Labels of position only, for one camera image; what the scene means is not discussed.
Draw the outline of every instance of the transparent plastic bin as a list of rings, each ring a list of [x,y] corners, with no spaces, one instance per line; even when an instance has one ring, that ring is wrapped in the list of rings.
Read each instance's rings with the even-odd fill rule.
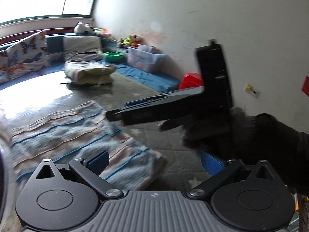
[[[154,54],[155,48],[139,44],[137,49],[128,48],[128,65],[148,73],[155,73],[160,70],[165,54]]]

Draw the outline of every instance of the red stool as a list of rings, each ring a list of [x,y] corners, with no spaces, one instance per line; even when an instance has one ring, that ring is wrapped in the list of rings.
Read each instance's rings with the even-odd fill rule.
[[[187,73],[178,87],[178,90],[191,88],[191,87],[199,87],[202,86],[202,78],[200,74],[197,73]]]

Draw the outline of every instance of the red paper on wall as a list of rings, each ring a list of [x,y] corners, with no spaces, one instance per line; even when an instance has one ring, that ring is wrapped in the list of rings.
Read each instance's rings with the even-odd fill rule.
[[[302,91],[309,96],[309,77],[306,76],[304,85],[302,86]]]

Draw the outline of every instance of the gloved hand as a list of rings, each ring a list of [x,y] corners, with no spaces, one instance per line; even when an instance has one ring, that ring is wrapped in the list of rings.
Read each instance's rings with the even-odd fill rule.
[[[185,146],[225,160],[234,157],[248,165],[268,160],[290,189],[309,195],[309,135],[265,113],[248,117],[234,107],[230,116],[230,124],[220,115],[198,121],[167,120],[160,130],[182,125]]]

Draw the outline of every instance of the striped towel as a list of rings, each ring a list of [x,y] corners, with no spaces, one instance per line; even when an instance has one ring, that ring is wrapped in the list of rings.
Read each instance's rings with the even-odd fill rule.
[[[147,187],[166,166],[166,159],[105,119],[95,101],[55,112],[12,132],[14,172],[20,188],[44,158],[65,164],[107,150],[109,166],[100,177],[123,191]]]

